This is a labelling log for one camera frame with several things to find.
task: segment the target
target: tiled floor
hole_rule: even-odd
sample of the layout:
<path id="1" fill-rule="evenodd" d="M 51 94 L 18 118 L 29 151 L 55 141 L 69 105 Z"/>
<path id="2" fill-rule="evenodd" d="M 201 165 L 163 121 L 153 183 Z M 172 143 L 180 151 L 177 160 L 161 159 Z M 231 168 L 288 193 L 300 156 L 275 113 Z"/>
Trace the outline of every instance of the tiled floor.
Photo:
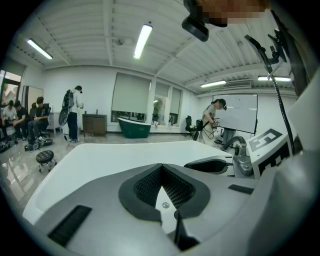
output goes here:
<path id="1" fill-rule="evenodd" d="M 54 158 L 59 162 L 70 152 L 73 147 L 69 147 L 64 140 L 62 133 L 57 132 L 56 137 L 51 137 L 54 143 L 51 146 L 42 147 L 41 150 L 52 150 Z M 148 138 L 129 139 L 122 134 L 109 133 L 107 137 L 79 136 L 80 142 L 72 144 L 77 146 L 84 143 L 102 144 L 131 144 L 131 143 L 159 143 L 190 140 L 181 134 L 151 134 Z M 22 215 L 22 212 L 39 184 L 48 174 L 45 169 L 39 172 L 36 155 L 40 150 L 25 152 L 25 143 L 18 145 L 0 153 L 0 186 L 8 198 L 11 207 Z"/>

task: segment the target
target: round stool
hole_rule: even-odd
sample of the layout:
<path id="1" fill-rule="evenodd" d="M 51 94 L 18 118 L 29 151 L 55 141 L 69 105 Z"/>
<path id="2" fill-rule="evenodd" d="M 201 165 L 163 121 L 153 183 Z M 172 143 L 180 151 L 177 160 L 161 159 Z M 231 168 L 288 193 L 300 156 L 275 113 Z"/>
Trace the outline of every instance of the round stool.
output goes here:
<path id="1" fill-rule="evenodd" d="M 54 161 L 54 165 L 57 165 L 57 161 L 54 159 L 55 154 L 51 150 L 41 151 L 39 154 L 36 155 L 35 160 L 39 163 L 39 172 L 41 173 L 41 166 L 46 164 L 48 166 L 48 171 L 51 171 L 49 166 L 49 162 Z"/>

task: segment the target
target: whiteboard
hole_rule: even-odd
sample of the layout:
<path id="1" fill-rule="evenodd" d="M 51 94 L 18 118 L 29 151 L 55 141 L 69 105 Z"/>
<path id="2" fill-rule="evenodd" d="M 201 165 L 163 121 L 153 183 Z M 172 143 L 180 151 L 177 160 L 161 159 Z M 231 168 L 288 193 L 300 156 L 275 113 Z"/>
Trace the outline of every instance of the whiteboard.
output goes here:
<path id="1" fill-rule="evenodd" d="M 258 113 L 257 94 L 223 94 L 213 96 L 213 101 L 225 99 L 227 110 L 217 110 L 220 127 L 250 134 L 255 133 Z"/>

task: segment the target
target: air conditioner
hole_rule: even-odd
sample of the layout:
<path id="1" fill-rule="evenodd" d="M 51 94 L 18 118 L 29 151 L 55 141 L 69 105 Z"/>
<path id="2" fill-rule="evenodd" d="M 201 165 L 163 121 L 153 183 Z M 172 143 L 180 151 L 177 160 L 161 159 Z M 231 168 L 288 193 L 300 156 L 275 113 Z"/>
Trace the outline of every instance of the air conditioner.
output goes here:
<path id="1" fill-rule="evenodd" d="M 224 91 L 251 89 L 251 88 L 252 88 L 251 81 L 227 82 L 222 86 L 222 89 Z"/>

